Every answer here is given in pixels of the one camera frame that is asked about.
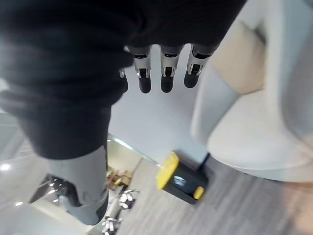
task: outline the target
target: black fingertip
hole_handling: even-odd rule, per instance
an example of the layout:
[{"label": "black fingertip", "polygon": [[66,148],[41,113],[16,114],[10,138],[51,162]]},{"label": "black fingertip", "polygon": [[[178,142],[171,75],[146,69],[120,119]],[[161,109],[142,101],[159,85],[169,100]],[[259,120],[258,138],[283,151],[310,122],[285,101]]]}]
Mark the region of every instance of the black fingertip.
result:
[{"label": "black fingertip", "polygon": [[172,88],[173,88],[173,81],[174,81],[174,78],[173,77],[170,77],[170,76],[162,76],[162,79],[161,79],[161,89],[163,92],[165,93],[169,93]]},{"label": "black fingertip", "polygon": [[184,79],[185,87],[187,88],[195,87],[198,82],[198,78],[199,76],[195,74],[189,74],[188,72],[186,72],[185,79]]},{"label": "black fingertip", "polygon": [[151,90],[151,80],[149,77],[142,77],[139,78],[139,87],[141,92],[143,93],[149,93],[149,91]]}]

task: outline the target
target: robotic finger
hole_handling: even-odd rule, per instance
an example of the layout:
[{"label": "robotic finger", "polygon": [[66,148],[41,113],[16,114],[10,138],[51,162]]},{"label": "robotic finger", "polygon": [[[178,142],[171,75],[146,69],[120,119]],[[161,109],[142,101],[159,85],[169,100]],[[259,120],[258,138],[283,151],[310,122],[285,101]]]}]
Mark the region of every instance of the robotic finger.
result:
[{"label": "robotic finger", "polygon": [[119,77],[120,79],[123,79],[124,86],[125,86],[125,90],[123,91],[123,93],[125,93],[125,92],[128,90],[128,82],[127,82],[127,77],[126,77],[126,74],[125,74],[125,70],[124,70],[124,69],[119,70],[119,72],[118,72],[118,77]]},{"label": "robotic finger", "polygon": [[183,47],[184,45],[177,47],[160,46],[162,72],[161,89],[165,93],[170,92],[173,88],[174,75],[177,69],[179,54]]},{"label": "robotic finger", "polygon": [[193,88],[196,86],[202,69],[205,67],[207,61],[218,46],[219,45],[216,45],[215,47],[206,47],[199,44],[191,45],[187,71],[184,79],[186,87]]},{"label": "robotic finger", "polygon": [[143,93],[148,93],[151,90],[150,80],[150,52],[151,46],[147,47],[130,47],[129,51],[134,56],[134,66],[139,79],[139,87]]}]

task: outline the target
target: black sleeve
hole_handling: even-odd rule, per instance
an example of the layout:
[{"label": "black sleeve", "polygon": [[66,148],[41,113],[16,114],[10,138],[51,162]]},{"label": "black sleeve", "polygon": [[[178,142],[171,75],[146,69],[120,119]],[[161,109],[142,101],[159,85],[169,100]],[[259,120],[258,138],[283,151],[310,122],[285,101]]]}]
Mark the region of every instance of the black sleeve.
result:
[{"label": "black sleeve", "polygon": [[132,1],[1,0],[0,106],[44,158],[70,159],[106,140],[121,96],[123,50],[141,25]]}]

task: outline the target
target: white wall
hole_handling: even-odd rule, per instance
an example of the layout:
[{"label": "white wall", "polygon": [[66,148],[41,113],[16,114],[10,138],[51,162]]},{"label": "white wall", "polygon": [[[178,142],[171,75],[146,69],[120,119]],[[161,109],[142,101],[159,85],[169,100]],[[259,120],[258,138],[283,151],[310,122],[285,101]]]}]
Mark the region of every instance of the white wall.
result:
[{"label": "white wall", "polygon": [[143,94],[133,67],[126,69],[129,89],[113,106],[109,132],[156,162],[163,163],[172,150],[184,151],[200,162],[205,148],[190,135],[190,122],[197,89],[188,89],[183,80],[190,46],[182,50],[173,90],[161,91],[160,52],[151,55],[152,90]]},{"label": "white wall", "polygon": [[133,172],[141,160],[141,155],[115,141],[108,142],[108,165],[120,173]]}]

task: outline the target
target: ceiling light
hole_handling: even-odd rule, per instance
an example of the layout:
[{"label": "ceiling light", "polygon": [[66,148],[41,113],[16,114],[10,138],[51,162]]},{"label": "ceiling light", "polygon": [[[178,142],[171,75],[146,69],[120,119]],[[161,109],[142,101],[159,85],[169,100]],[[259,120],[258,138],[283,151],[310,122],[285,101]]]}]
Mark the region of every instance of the ceiling light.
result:
[{"label": "ceiling light", "polygon": [[18,206],[20,206],[21,204],[23,204],[23,202],[17,202],[17,203],[15,203],[15,206],[18,207]]},{"label": "ceiling light", "polygon": [[55,192],[55,190],[52,189],[52,190],[50,190],[50,191],[48,192],[48,194],[52,194],[52,193],[54,193],[54,192]]},{"label": "ceiling light", "polygon": [[122,146],[124,146],[124,147],[126,147],[126,148],[128,148],[130,150],[133,150],[133,148],[130,147],[128,144],[126,144],[124,141],[121,141],[119,139],[114,139],[114,140],[115,140],[115,142],[118,142],[120,145],[122,145]]},{"label": "ceiling light", "polygon": [[10,165],[9,164],[2,164],[1,166],[0,166],[0,170],[8,170],[8,169],[10,169]]}]

